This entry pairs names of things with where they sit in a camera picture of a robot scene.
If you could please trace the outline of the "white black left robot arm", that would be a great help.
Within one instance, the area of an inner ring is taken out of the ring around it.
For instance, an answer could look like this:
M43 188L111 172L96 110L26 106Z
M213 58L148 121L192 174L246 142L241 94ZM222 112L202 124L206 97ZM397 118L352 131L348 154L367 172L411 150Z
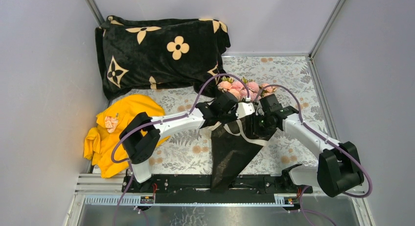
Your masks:
M197 103L195 108L166 116L150 117L139 113L123 130L120 144L127 152L134 175L133 186L139 192L146 192L152 185L152 171L149 158L162 139L185 130L202 129L217 123L235 121L238 100L227 92L207 102Z

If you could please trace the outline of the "cream satin ribbon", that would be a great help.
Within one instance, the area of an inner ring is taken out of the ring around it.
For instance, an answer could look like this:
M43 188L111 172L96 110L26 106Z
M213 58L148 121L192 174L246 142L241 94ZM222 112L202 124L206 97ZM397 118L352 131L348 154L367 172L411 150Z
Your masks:
M255 145L259 145L261 147L263 146L267 146L268 141L267 140L261 140L261 139L250 139L245 135L245 132L243 130L243 125L242 122L240 120L236 120L236 124L238 125L238 129L239 129L239 133L233 133L229 126L227 124L222 125L220 122L217 122L214 126L208 126L206 128L203 128L203 133L206 135L210 135L215 129L217 129L220 126L223 126L223 128L225 129L225 131L233 136L242 136L243 139L245 141L247 141L248 143L252 143Z

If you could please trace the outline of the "floral patterned table cloth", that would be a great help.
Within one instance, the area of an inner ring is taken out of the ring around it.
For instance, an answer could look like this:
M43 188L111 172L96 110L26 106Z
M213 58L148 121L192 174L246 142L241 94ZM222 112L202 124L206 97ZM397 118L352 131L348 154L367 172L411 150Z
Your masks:
M225 57L224 70L259 84L277 84L276 97L284 105L300 108L305 122L327 132L323 111L314 87L308 59L298 57ZM158 103L166 114L188 110L195 101L208 101L191 87L131 90ZM316 157L292 136L277 131L243 170L244 174L279 174L294 164L316 166ZM211 174L212 152L208 131L188 130L170 137L150 158L155 174Z

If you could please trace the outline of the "small pink fabric flower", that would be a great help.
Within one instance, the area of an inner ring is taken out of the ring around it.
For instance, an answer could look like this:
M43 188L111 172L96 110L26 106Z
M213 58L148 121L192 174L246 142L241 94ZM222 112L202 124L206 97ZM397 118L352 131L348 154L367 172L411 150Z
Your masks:
M105 116L104 118L104 127L107 130L108 133L113 133L117 126L118 126L118 116L119 113L116 113L115 116Z

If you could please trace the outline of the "pink fake flower bunch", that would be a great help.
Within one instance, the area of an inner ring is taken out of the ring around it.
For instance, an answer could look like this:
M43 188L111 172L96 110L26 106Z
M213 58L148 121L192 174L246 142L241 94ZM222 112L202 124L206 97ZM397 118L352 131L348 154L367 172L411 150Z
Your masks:
M242 81L243 82L240 82L234 78L223 76L220 78L217 87L221 92L230 92L239 102L246 101L248 91L251 101L257 101L262 97L273 94L277 90L277 87L267 87L269 84L258 84L253 79L246 79L243 77Z

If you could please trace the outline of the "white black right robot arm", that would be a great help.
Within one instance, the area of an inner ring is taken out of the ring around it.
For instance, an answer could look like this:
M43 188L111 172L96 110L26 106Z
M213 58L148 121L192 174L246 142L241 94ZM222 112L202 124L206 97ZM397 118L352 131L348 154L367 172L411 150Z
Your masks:
M316 167L295 164L283 169L280 185L285 192L312 186L336 197L364 182L365 175L359 168L359 154L353 143L341 143L314 129L303 120L300 111L282 106L274 94L261 98L258 105L261 113L253 116L254 134L267 136L281 130L298 140L318 161Z

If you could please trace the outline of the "yellow cloth bag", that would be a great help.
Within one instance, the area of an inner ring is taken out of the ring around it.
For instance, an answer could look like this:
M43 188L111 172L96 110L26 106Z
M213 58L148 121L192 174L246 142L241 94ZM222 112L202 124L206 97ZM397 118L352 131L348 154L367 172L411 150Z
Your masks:
M127 162L114 163L111 154L119 142L121 132L141 112L146 112L149 116L165 115L164 109L149 96L134 94L120 99L96 116L97 126L88 131L84 140L84 158L99 167L102 178L111 178L128 168ZM116 113L119 113L118 126L110 134L104 127L104 118L115 116Z

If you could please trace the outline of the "black wrapping paper sheet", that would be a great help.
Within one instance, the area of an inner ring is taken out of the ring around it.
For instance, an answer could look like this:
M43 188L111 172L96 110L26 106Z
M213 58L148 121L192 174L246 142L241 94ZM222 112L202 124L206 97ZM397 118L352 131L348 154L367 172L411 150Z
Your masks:
M244 117L240 121L248 138L259 139L251 133L251 116ZM239 133L236 121L227 125L233 133ZM236 177L264 147L248 143L242 136L233 136L227 133L223 126L211 133L211 146L213 165L210 188L214 193L227 191Z

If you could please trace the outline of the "black blanket with beige flowers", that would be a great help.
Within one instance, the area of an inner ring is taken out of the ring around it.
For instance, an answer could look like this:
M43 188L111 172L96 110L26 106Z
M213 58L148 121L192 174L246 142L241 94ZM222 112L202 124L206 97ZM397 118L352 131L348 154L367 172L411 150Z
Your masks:
M130 90L192 87L218 93L222 54L231 46L226 24L216 19L130 21L109 16L94 31L105 97Z

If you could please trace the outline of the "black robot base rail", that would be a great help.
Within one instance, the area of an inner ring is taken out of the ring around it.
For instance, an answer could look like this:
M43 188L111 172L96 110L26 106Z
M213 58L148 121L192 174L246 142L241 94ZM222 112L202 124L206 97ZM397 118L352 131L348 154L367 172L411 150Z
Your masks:
M312 187L294 185L284 176L239 175L220 187L211 186L211 175L154 174L143 183L126 175L122 191L149 194L156 203L276 203L276 195L285 195L283 203L296 203L302 191Z

